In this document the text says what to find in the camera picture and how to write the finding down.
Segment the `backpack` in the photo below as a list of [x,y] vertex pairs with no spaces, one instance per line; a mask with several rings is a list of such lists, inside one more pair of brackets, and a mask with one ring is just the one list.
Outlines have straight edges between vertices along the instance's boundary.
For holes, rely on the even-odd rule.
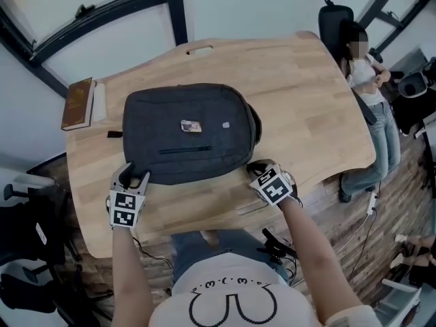
[[189,84],[131,93],[123,147],[134,176],[175,185],[213,178],[246,164],[262,123],[244,97],[224,84]]

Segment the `white shirt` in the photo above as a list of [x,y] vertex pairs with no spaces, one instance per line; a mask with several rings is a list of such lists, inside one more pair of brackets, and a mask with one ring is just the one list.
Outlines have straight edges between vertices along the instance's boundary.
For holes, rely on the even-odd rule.
[[[355,59],[350,61],[349,66],[351,68],[351,72],[347,77],[348,85],[352,88],[372,81],[375,77],[373,64],[374,57],[370,54],[367,54],[364,59]],[[374,106],[378,103],[386,101],[379,89],[376,90],[375,94],[362,93],[360,97],[368,106]]]
[[[153,312],[150,327],[321,327],[307,299],[267,264],[234,253],[195,263],[172,297]],[[331,327],[381,327],[372,308],[342,311]]]

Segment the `brown book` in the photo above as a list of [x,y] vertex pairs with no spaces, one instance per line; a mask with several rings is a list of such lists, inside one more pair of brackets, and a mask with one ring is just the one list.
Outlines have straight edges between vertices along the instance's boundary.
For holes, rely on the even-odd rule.
[[88,78],[71,84],[63,109],[61,129],[69,131],[91,125],[95,81]]

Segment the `sneaker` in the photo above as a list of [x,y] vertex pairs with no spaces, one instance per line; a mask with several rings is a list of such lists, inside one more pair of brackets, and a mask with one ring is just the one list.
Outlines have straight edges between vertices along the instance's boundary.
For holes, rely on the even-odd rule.
[[396,243],[405,243],[407,241],[407,236],[402,234],[395,235],[394,242]]
[[341,174],[339,176],[339,201],[342,202],[343,204],[347,204],[348,202],[350,202],[352,200],[352,196],[347,195],[344,192],[344,190],[342,189],[342,177],[343,177],[343,174]]
[[404,255],[402,253],[398,254],[393,261],[391,261],[389,267],[391,269],[403,263]]

